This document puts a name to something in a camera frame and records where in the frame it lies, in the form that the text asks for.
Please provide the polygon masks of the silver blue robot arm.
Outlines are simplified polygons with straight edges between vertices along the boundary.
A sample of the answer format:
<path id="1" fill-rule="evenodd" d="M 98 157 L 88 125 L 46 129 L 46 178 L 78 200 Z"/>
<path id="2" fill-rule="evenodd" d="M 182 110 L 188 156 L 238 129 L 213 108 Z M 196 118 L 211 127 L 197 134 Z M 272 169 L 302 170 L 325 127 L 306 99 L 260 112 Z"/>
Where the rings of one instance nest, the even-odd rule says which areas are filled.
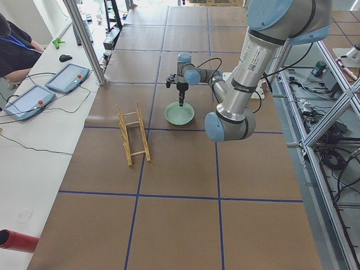
<path id="1" fill-rule="evenodd" d="M 247 9 L 247 33 L 238 66 L 223 80 L 214 69 L 202 69 L 191 56 L 178 55 L 177 72 L 166 80 L 176 84 L 183 104 L 189 86 L 208 83 L 220 103 L 205 118 L 208 137 L 216 142 L 243 140 L 256 122 L 247 104 L 265 72 L 274 51 L 285 43 L 313 43 L 325 39 L 331 28 L 332 1 L 251 1 Z"/>

